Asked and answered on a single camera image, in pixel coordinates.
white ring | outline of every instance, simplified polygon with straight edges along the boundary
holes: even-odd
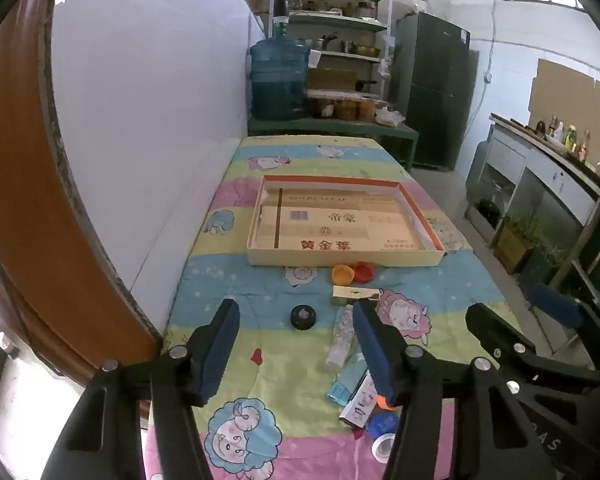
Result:
[[[371,446],[371,453],[378,462],[386,464],[389,462],[391,448],[394,446],[395,433],[386,433],[374,440]]]

potted plant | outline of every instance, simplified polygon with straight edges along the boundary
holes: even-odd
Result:
[[[506,218],[493,253],[509,274],[518,272],[525,263],[538,245],[541,232],[538,218],[534,214]]]
[[[520,288],[526,290],[528,286],[534,283],[548,285],[562,265],[566,252],[565,249],[542,241],[538,247],[533,249],[520,272],[518,277]]]

brown door frame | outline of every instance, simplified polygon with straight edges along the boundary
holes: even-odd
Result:
[[[18,0],[0,24],[0,320],[85,384],[105,359],[151,359],[160,336],[61,178],[45,41],[53,1]]]

refrigerator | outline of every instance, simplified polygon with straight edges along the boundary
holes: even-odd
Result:
[[[397,23],[388,100],[420,135],[414,164],[452,170],[467,115],[470,35],[424,12]]]

blue cartoon sheep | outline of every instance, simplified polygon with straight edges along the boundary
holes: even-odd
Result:
[[[205,449],[211,463],[238,478],[266,480],[278,456],[282,433],[259,399],[226,402],[209,420]]]
[[[234,228],[234,213],[229,209],[221,209],[213,213],[205,224],[205,233],[223,235]]]

